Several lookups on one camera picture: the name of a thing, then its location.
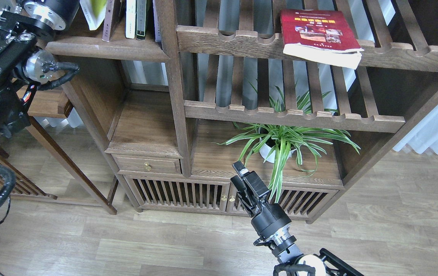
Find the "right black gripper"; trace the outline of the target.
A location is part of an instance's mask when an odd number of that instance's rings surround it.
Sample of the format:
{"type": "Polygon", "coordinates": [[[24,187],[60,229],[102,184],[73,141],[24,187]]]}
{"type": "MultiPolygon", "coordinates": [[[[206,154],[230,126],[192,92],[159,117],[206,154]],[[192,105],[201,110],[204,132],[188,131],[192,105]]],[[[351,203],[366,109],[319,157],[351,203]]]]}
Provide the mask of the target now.
{"type": "Polygon", "coordinates": [[[230,180],[236,187],[242,206],[253,218],[268,204],[267,195],[270,191],[258,174],[255,171],[250,172],[241,161],[236,161],[232,166],[238,175],[230,180]]]}

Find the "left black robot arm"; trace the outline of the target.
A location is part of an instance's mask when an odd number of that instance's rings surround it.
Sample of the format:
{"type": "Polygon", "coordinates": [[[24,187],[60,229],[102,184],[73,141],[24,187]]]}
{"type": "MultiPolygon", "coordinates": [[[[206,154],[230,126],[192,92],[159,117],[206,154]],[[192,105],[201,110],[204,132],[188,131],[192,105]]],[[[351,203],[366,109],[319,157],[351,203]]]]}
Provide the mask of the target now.
{"type": "Polygon", "coordinates": [[[0,13],[0,135],[10,138],[30,126],[28,109],[37,91],[73,79],[79,65],[57,62],[37,46],[66,30],[79,9],[77,0],[18,0],[0,13]]]}

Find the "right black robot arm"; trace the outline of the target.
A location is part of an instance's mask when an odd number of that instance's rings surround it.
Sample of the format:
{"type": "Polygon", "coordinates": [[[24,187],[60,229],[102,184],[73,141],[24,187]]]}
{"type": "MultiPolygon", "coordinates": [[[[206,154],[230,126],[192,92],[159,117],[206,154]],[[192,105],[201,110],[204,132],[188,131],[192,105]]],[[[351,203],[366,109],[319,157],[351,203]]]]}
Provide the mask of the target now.
{"type": "Polygon", "coordinates": [[[278,259],[273,269],[278,276],[285,271],[288,276],[361,276],[362,274],[322,248],[318,255],[305,255],[289,234],[291,219],[277,203],[270,203],[270,190],[255,171],[248,171],[241,161],[233,163],[237,175],[231,178],[238,192],[238,199],[251,217],[251,224],[259,238],[254,246],[267,246],[278,259]]]}

